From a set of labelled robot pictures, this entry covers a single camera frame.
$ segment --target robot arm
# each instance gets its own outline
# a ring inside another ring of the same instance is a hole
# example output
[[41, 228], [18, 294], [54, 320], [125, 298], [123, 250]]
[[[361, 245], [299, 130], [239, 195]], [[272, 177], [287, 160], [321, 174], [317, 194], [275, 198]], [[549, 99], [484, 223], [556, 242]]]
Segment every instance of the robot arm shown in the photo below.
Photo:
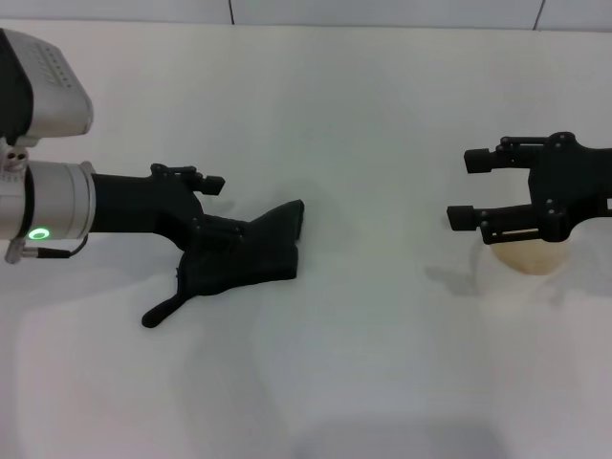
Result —
[[[195, 193], [218, 195], [225, 180], [195, 167], [151, 165], [148, 177], [97, 174], [89, 163], [30, 161], [45, 137], [86, 134], [92, 102], [61, 51], [0, 29], [0, 239], [6, 261], [70, 258], [90, 232], [155, 233], [184, 252], [172, 298], [147, 313], [152, 328], [196, 295], [297, 275], [304, 204], [293, 201], [252, 222], [206, 215]], [[83, 239], [75, 251], [28, 240]]]
[[530, 205], [447, 209], [453, 230], [480, 228], [485, 244], [561, 242], [580, 222], [612, 216], [612, 149], [586, 148], [571, 132], [548, 138], [504, 137], [493, 152], [468, 150], [464, 158], [469, 174], [530, 169]]

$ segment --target white table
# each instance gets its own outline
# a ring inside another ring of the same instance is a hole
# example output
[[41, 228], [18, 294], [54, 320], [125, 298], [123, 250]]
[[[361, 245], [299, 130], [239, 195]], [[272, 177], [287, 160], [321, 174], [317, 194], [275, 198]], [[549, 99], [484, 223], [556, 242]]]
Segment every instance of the white table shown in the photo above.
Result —
[[3, 458], [609, 457], [612, 227], [526, 277], [445, 210], [528, 202], [525, 173], [468, 176], [467, 148], [612, 146], [612, 35], [0, 24], [59, 46], [94, 101], [89, 135], [36, 158], [193, 164], [233, 218], [306, 203], [297, 280], [155, 330], [180, 256], [162, 237], [0, 265]]

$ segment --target paper cup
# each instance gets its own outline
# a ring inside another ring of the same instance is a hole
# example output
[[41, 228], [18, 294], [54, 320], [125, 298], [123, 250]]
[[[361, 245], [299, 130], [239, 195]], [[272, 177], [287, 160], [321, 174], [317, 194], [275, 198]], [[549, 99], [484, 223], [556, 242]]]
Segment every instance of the paper cup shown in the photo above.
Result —
[[495, 256], [520, 273], [530, 275], [550, 274], [567, 259], [568, 241], [545, 242], [533, 241], [506, 242], [493, 244]]

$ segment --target green indicator light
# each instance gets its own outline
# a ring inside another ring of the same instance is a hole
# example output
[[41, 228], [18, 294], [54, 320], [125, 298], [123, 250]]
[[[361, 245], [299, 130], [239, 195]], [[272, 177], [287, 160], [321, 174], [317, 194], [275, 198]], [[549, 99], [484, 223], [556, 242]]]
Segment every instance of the green indicator light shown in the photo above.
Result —
[[33, 229], [32, 231], [30, 231], [30, 234], [28, 234], [28, 237], [30, 239], [33, 239], [34, 241], [47, 239], [49, 236], [51, 236], [51, 233], [46, 228]]

